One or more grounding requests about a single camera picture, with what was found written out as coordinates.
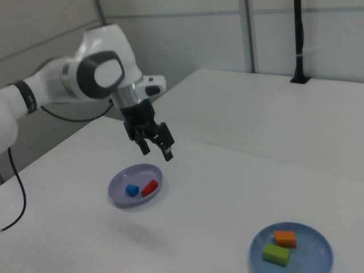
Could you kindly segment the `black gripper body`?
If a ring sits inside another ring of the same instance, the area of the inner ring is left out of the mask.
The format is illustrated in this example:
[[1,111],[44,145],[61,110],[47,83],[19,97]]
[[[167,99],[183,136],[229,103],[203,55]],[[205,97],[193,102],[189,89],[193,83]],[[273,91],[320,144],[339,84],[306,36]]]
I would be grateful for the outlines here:
[[134,106],[121,108],[120,111],[124,117],[124,126],[131,141],[156,135],[155,110],[148,98]]

